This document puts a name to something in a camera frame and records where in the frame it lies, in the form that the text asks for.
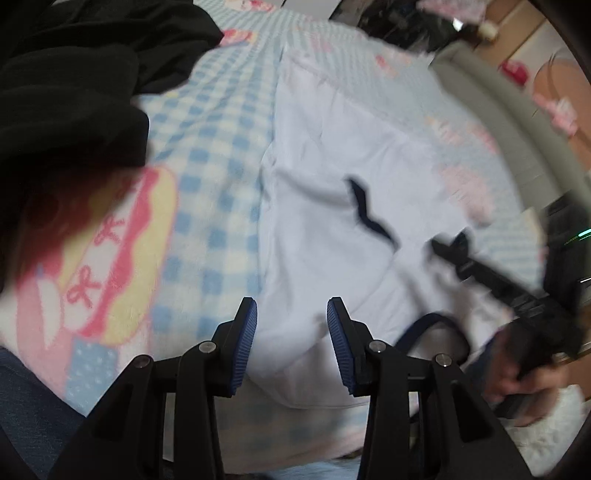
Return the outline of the person's right hand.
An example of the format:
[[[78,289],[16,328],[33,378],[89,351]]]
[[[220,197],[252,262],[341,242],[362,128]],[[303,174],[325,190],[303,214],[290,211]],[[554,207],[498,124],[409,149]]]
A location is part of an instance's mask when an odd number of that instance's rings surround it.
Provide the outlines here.
[[[492,342],[492,357],[485,377],[483,397],[497,404],[509,395],[529,396],[529,402],[514,421],[517,427],[525,427],[542,420],[554,410],[561,389],[568,383],[568,367],[543,366],[518,380],[519,366],[506,346],[507,337],[508,332],[503,328]]]

